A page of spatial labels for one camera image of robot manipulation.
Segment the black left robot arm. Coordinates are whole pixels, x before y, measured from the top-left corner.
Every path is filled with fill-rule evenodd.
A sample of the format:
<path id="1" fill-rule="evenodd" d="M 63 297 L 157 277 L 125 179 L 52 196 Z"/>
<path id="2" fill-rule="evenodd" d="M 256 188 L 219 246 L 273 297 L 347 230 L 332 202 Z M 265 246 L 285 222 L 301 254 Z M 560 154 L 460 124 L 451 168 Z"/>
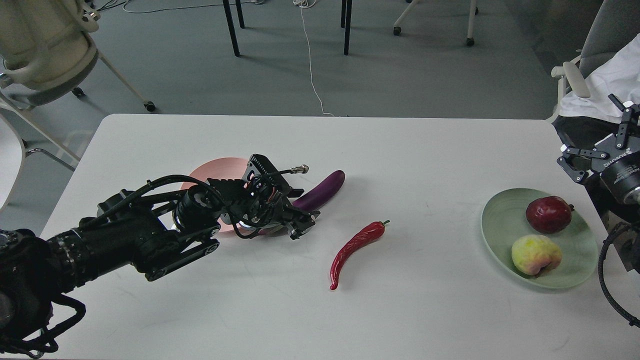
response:
<path id="1" fill-rule="evenodd" d="M 147 281 L 210 255 L 215 235 L 230 224 L 241 239 L 264 228 L 288 228 L 299 239 L 315 225 L 317 210 L 302 210 L 290 198 L 303 194 L 284 174 L 253 154 L 242 178 L 198 180 L 167 175 L 135 191 L 121 190 L 99 204 L 95 217 L 41 239 L 26 228 L 1 231 L 1 351 L 38 359 L 58 350 L 56 338 L 86 314 L 68 296 L 89 281 L 132 265 Z"/>

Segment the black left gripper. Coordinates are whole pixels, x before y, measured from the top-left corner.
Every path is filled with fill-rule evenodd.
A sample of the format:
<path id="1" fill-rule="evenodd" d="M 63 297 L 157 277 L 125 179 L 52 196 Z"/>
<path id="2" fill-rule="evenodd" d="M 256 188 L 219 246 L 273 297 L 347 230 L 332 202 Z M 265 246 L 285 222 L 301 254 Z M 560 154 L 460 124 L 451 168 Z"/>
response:
<path id="1" fill-rule="evenodd" d="M 304 164 L 286 170 L 278 170 L 265 155 L 254 153 L 249 158 L 244 178 L 233 182 L 236 194 L 233 194 L 231 198 L 222 198 L 218 191 L 221 191 L 223 186 L 213 180 L 208 180 L 209 184 L 201 186 L 206 187 L 206 203 L 215 205 L 215 210 L 221 210 L 222 214 L 227 215 L 224 217 L 224 223 L 233 225 L 236 230 L 240 226 L 244 226 L 250 231 L 258 233 L 263 228 L 281 223 L 284 218 L 282 206 L 285 205 L 286 200 L 300 198 L 305 193 L 302 188 L 291 187 L 283 175 L 304 173 L 306 173 Z M 285 227 L 290 239 L 297 240 L 308 233 L 316 225 L 316 219 L 320 214 L 320 210 L 306 211 L 297 207 L 287 209 Z"/>

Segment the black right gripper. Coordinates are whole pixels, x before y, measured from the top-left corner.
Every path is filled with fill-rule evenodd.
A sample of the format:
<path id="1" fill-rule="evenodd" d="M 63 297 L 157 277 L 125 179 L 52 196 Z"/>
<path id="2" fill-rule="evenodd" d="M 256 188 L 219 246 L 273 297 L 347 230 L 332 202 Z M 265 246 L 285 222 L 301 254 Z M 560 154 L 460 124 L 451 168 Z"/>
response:
<path id="1" fill-rule="evenodd" d="M 593 146 L 590 149 L 562 144 L 561 156 L 557 164 L 579 185 L 594 177 L 604 183 L 613 198 L 620 204 L 638 205 L 640 201 L 640 153 L 639 152 L 639 115 L 640 105 L 627 101 L 623 103 L 615 94 L 608 95 L 610 102 L 622 112 L 621 123 L 614 134 L 612 145 Z M 595 162 L 603 162 L 613 155 L 625 155 L 602 171 Z"/>

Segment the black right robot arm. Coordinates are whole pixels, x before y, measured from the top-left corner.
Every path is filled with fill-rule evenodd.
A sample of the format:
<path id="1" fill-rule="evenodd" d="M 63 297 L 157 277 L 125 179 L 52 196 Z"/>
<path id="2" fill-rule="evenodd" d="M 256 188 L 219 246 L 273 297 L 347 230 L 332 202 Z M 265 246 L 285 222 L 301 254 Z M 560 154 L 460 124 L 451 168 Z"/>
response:
<path id="1" fill-rule="evenodd" d="M 557 164 L 567 175 L 578 184 L 587 180 L 587 170 L 577 169 L 573 162 L 575 158 L 583 158 L 589 162 L 588 170 L 595 173 L 604 187 L 620 205 L 639 203 L 639 105 L 632 101 L 622 102 L 615 94 L 608 95 L 617 109 L 622 112 L 621 122 L 617 132 L 610 133 L 590 148 L 578 148 L 569 141 L 565 133 L 558 133 L 562 140 L 562 155 L 557 158 Z M 624 233 L 632 232 L 636 235 L 629 250 L 631 268 L 639 271 L 639 221 L 618 223 L 612 232 L 603 240 L 597 262 L 597 274 L 602 292 L 613 309 L 620 314 L 631 327 L 639 326 L 638 317 L 624 309 L 614 299 L 605 283 L 604 262 L 610 247 Z"/>

